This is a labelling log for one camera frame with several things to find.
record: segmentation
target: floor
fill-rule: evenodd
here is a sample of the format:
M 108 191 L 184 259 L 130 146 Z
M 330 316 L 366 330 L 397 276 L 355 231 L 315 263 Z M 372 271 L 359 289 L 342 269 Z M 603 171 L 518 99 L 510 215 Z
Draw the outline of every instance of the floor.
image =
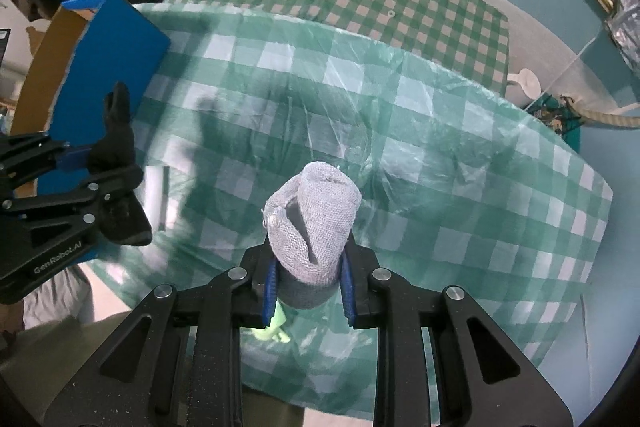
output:
M 107 285 L 84 263 L 80 267 L 91 283 L 94 320 L 101 321 L 130 308 L 122 302 Z M 313 409 L 305 411 L 304 427 L 369 427 L 372 422 L 345 416 L 335 416 Z

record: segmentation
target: rolled sock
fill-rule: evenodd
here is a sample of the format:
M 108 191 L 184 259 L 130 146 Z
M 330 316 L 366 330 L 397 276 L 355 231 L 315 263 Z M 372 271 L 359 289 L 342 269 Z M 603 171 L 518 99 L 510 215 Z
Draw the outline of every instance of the rolled sock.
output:
M 267 200 L 264 226 L 280 263 L 282 302 L 311 309 L 335 292 L 340 256 L 361 199 L 345 174 L 313 162 Z

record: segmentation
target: screw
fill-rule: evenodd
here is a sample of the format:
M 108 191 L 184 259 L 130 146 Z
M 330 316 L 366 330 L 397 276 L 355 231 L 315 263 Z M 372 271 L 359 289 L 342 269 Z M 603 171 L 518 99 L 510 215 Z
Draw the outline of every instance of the screw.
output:
M 226 274 L 228 275 L 229 279 L 232 279 L 234 281 L 241 281 L 246 277 L 246 270 L 242 268 L 242 266 L 236 266 L 235 268 L 229 270 Z
M 373 279 L 378 281 L 388 281 L 391 279 L 391 272 L 386 268 L 376 268 L 371 272 Z
M 449 286 L 447 288 L 447 297 L 454 301 L 462 301 L 465 297 L 465 291 L 460 286 Z
M 154 288 L 154 295 L 157 299 L 164 299 L 165 297 L 171 295 L 173 291 L 174 289 L 171 288 L 170 284 L 159 284 Z

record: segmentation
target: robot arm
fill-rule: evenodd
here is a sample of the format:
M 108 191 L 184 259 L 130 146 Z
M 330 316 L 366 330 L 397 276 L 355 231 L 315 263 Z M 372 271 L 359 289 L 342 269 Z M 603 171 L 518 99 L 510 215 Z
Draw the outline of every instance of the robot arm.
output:
M 0 135 L 0 303 L 11 304 L 94 248 L 101 237 L 148 245 L 151 227 L 133 190 L 129 96 L 116 84 L 105 99 L 106 135 L 72 148 L 47 133 Z M 14 190 L 54 169 L 87 168 L 90 176 L 63 194 L 14 198 Z
M 269 239 L 239 266 L 184 291 L 157 286 L 95 351 L 47 410 L 45 427 L 175 427 L 176 390 L 197 326 L 189 427 L 241 427 L 240 328 L 270 323 L 277 295 Z M 375 427 L 430 422 L 422 328 L 430 328 L 446 427 L 572 427 L 566 405 L 462 288 L 412 286 L 350 236 L 340 287 L 355 329 L 378 330 Z

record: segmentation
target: cardboard box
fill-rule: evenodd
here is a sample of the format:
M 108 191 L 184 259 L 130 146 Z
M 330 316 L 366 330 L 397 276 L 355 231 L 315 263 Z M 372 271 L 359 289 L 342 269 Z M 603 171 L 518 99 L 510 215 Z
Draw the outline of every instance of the cardboard box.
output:
M 135 114 L 168 47 L 168 37 L 125 0 L 62 3 L 33 57 L 11 134 L 48 130 L 72 146 L 99 140 L 104 96 L 124 82 Z M 86 175 L 50 172 L 38 193 L 69 190 Z

